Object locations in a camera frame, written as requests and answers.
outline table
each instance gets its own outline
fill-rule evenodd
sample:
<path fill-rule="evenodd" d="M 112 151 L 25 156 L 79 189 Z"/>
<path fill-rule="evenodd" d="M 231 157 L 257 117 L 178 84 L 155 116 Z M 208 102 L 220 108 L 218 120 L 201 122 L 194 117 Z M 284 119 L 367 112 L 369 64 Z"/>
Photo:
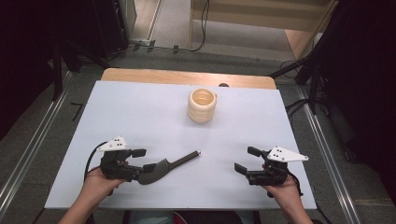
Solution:
<path fill-rule="evenodd" d="M 191 0 L 192 21 L 201 20 L 206 0 Z M 285 29 L 296 60 L 323 32 L 337 0 L 210 0 L 207 20 Z"/>
<path fill-rule="evenodd" d="M 231 88 L 217 87 L 220 83 Z M 188 93 L 199 87 L 218 95 L 215 117 L 203 125 L 187 116 Z M 263 160 L 249 155 L 249 146 L 268 150 L 278 144 L 298 152 L 275 87 L 269 77 L 107 69 L 92 90 L 46 208 L 68 208 L 78 196 L 91 151 L 120 134 L 131 148 L 148 150 L 146 157 L 128 160 L 132 165 L 175 161 L 194 150 L 202 153 L 151 185 L 122 184 L 100 204 L 102 208 L 278 208 L 261 187 L 250 186 L 233 170 L 234 162 L 249 170 L 261 168 Z M 95 154 L 92 167 L 101 157 Z M 300 179 L 305 208 L 315 209 L 303 164 L 293 162 L 289 168 Z"/>

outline white tabletop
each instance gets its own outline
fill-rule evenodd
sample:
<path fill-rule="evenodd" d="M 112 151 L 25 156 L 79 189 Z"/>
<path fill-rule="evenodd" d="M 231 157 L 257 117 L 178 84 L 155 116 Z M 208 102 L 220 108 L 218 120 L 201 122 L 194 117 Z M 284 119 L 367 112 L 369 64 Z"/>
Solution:
<path fill-rule="evenodd" d="M 249 146 L 261 150 L 280 146 L 298 152 L 279 91 L 206 87 L 217 94 L 218 104 L 212 120 L 197 124 L 187 115 L 187 100 L 189 93 L 200 87 L 203 86 L 96 82 L 45 207 L 70 207 L 82 187 L 92 150 L 122 135 L 131 149 L 147 150 L 143 158 L 129 158 L 130 165 L 142 166 L 163 159 L 172 162 L 194 150 L 200 150 L 201 155 L 153 184 L 122 184 L 100 207 L 278 208 L 263 188 L 250 186 L 233 164 L 237 162 L 249 170 L 261 169 L 263 159 L 248 154 Z M 102 152 L 96 152 L 91 167 L 97 166 L 102 156 Z M 303 163 L 290 162 L 289 168 L 301 182 L 304 207 L 315 209 Z"/>

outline person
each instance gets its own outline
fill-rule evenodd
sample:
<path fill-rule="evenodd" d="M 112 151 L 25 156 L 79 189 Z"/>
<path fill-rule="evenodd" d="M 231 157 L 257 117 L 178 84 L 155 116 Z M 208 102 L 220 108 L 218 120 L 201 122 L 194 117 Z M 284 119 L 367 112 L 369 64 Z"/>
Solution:
<path fill-rule="evenodd" d="M 90 214 L 95 211 L 99 203 L 125 180 L 107 179 L 100 168 L 91 170 L 87 174 L 81 192 L 76 201 L 62 217 L 60 224 L 84 224 Z M 291 224 L 309 224 L 312 220 L 305 212 L 296 184 L 288 175 L 281 186 L 262 186 L 272 195 L 279 204 L 283 215 Z"/>

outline beige ribbed container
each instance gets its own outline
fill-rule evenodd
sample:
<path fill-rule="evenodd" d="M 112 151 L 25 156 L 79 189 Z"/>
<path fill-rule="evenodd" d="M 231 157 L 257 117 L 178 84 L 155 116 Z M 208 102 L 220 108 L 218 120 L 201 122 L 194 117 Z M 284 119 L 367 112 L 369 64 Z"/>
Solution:
<path fill-rule="evenodd" d="M 190 119 L 197 123 L 205 123 L 213 118 L 217 96 L 208 89 L 197 89 L 189 95 L 188 113 Z"/>

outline knife handle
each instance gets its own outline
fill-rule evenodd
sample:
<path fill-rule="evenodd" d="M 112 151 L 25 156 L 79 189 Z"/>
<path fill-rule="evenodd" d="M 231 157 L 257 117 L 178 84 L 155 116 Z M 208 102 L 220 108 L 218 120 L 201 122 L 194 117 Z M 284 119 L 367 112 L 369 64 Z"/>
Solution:
<path fill-rule="evenodd" d="M 179 165 L 181 165 L 181 164 L 183 164 L 183 163 L 185 163 L 187 161 L 190 161 L 190 160 L 194 159 L 195 157 L 198 157 L 199 154 L 201 154 L 200 151 L 193 151 L 189 155 L 187 155 L 187 156 L 185 156 L 185 157 L 183 157 L 183 158 L 181 158 L 181 159 L 179 159 L 177 161 L 170 162 L 169 163 L 169 168 L 170 168 L 169 170 L 172 170 L 172 169 L 178 167 Z"/>

